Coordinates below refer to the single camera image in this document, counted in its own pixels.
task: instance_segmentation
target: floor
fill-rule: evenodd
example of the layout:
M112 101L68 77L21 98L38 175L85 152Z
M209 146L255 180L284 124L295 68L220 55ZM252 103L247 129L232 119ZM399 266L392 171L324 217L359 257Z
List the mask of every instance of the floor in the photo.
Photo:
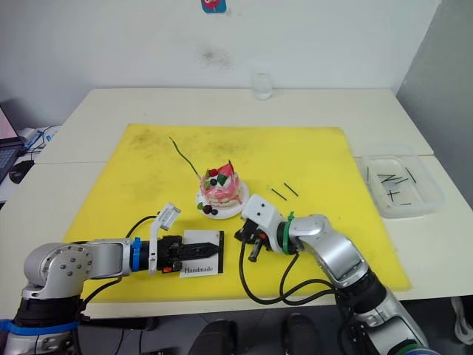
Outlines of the floor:
M455 315L448 298L409 301L403 304L423 329L433 350L442 355L473 355L473 346L464 345L455 338ZM207 323L224 318L238 324L240 354L282 355L279 339L281 321L285 315L294 312L306 315L316 324L321 340L320 354L340 354L336 344L336 330L340 320L334 306L161 317L156 330L143 333L142 351L174 348L173 354L187 354L194 339ZM119 329L81 327L80 338L84 355L114 355L120 334ZM140 331L125 331L118 354L138 354L139 336Z

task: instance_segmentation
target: white table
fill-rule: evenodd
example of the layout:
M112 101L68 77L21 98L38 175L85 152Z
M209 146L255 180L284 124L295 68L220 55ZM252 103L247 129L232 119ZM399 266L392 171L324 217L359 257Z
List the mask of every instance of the white table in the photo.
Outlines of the white table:
M195 99L175 104L177 108L167 103L173 97ZM291 90L259 102L243 89L101 89L92 91L76 109L41 154L41 163L33 167L0 211L0 279L2 285L7 285L3 287L0 318L13 317L18 307L26 282L22 274L24 258L36 246L63 238L126 124L223 125L220 115L206 111L213 110L209 98L219 102L219 112L223 111L224 100L229 100L228 117L248 111L246 117L252 119L246 118L242 124L340 126L355 155L363 151L364 137L365 143L393 141L397 137L397 141L412 146L442 187L446 202L436 214L384 220L412 283L411 290L396 295L410 300L473 294L472 210L389 90ZM92 146L86 143L89 139L95 139ZM332 297L325 297L310 305L332 303ZM94 317L136 317L263 307L250 300L95 303L88 305L87 313Z

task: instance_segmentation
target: sticker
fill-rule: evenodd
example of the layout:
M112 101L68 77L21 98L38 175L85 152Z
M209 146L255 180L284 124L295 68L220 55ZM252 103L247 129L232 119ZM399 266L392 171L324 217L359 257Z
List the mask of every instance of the sticker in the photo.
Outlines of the sticker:
M206 13L224 13L227 10L225 0L200 0Z

